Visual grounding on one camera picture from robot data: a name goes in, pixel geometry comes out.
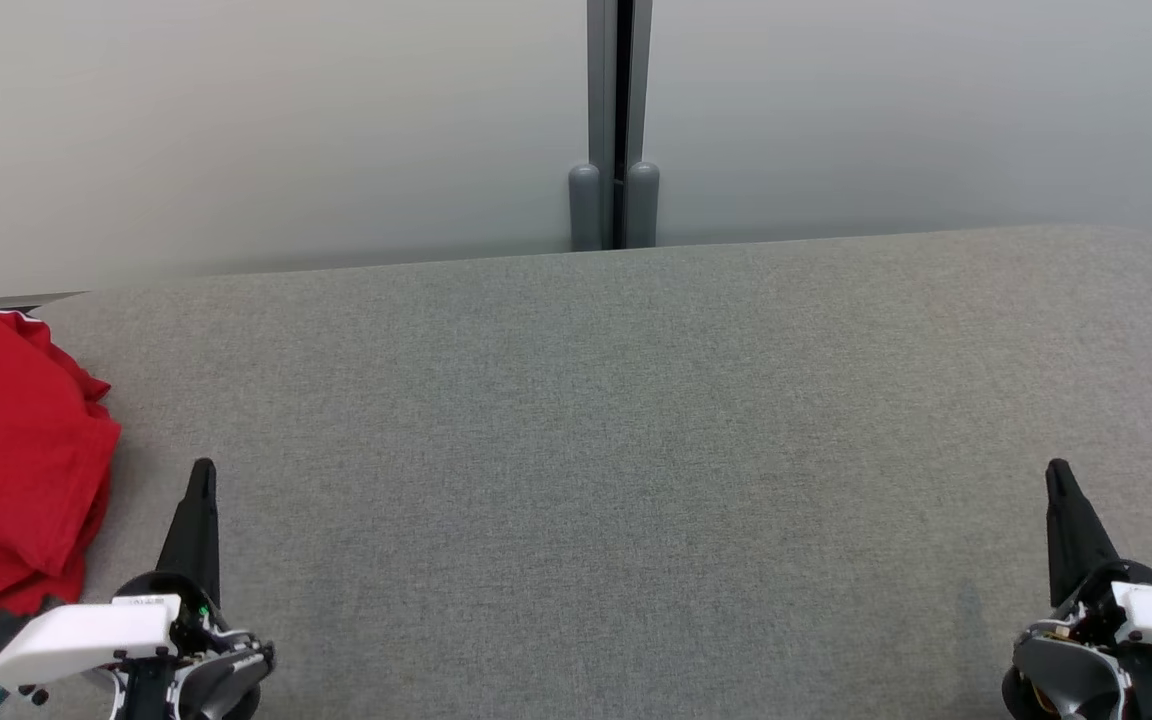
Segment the grey partition post with feet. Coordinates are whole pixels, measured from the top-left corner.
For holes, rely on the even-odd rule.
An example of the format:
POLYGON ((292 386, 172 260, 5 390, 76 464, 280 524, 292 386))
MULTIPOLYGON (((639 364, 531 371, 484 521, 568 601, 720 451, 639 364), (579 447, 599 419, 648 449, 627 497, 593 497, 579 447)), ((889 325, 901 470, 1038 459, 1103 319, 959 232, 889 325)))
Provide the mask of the grey partition post with feet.
POLYGON ((568 173, 571 249, 650 249, 660 188, 659 168, 643 156, 653 0, 582 1, 588 160, 568 173))

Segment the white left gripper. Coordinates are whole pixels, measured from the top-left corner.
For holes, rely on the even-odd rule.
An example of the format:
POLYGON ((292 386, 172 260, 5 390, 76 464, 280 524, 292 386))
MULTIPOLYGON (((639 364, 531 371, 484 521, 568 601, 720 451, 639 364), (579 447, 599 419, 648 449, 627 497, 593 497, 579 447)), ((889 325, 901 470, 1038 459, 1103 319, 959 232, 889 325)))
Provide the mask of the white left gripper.
POLYGON ((44 685, 115 664, 223 655, 217 467, 197 458, 157 559, 157 571, 108 602, 68 602, 26 621, 0 650, 0 685, 44 685))

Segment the red basketball jersey white sleeves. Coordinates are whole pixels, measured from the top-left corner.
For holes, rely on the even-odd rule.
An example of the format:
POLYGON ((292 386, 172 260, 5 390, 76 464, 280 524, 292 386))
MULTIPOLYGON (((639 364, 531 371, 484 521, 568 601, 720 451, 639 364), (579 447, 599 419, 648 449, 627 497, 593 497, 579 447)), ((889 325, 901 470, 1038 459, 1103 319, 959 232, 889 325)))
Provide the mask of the red basketball jersey white sleeves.
POLYGON ((56 575, 78 555, 108 488, 122 434, 109 388, 50 325, 0 310, 0 546, 36 571, 56 575))

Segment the white partition panel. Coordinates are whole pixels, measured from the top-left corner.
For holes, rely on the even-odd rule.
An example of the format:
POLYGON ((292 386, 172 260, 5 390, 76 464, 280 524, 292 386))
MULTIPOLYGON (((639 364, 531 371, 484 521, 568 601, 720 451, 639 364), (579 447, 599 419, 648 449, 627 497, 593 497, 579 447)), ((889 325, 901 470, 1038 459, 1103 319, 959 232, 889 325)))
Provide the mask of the white partition panel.
POLYGON ((1152 234, 1152 0, 653 0, 659 245, 1152 234))
POLYGON ((0 300, 559 252, 588 0, 0 0, 0 300))

